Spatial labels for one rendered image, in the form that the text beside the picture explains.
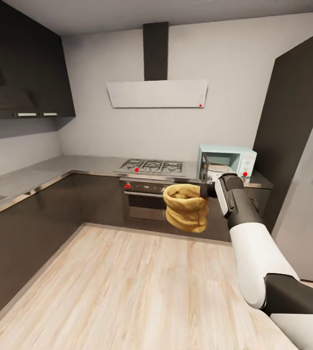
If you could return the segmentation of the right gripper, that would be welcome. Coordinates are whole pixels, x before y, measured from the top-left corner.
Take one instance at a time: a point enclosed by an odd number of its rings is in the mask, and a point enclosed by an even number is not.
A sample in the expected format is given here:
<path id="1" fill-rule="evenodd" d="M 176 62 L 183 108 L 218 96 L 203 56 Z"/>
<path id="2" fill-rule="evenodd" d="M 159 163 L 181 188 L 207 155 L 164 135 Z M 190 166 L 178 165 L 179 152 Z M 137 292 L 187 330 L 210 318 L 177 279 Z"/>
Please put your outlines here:
<path id="1" fill-rule="evenodd" d="M 217 198 L 217 195 L 215 195 L 212 191 L 212 185 L 213 184 L 201 184 L 200 185 L 200 194 L 202 197 Z"/>

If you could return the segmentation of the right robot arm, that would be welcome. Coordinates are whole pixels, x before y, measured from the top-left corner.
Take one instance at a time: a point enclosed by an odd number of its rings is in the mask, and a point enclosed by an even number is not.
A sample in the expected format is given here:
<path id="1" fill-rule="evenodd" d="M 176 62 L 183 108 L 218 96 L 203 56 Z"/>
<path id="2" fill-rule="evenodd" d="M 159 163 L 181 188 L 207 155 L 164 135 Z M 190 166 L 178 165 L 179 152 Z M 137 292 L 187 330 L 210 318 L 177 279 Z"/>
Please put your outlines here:
<path id="1" fill-rule="evenodd" d="M 235 173 L 212 173 L 202 197 L 218 198 L 231 235 L 238 284 L 247 304 L 263 311 L 298 350 L 313 350 L 313 288 L 302 284 Z"/>

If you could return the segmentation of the microwave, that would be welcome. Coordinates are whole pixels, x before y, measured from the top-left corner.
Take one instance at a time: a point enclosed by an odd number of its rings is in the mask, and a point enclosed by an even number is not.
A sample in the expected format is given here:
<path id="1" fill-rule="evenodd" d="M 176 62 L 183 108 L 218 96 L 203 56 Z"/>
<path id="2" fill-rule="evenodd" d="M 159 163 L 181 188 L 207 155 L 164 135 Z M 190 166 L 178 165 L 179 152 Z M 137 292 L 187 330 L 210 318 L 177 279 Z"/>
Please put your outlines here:
<path id="1" fill-rule="evenodd" d="M 251 177 L 257 153 L 244 145 L 200 144 L 198 151 L 198 169 L 202 184 L 206 184 L 207 175 L 212 173 L 235 173 L 239 177 L 244 173 Z"/>

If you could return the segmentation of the popcorn bag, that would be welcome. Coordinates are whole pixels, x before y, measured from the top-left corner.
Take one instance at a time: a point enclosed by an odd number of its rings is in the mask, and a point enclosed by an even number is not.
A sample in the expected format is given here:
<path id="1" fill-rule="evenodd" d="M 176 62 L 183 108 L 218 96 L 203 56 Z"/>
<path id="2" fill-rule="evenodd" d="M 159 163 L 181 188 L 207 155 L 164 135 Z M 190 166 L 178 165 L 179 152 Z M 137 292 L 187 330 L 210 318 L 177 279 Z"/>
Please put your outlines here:
<path id="1" fill-rule="evenodd" d="M 200 186 L 189 184 L 170 185 L 163 190 L 167 204 L 166 218 L 180 230 L 201 233 L 207 229 L 209 197 L 202 197 Z"/>

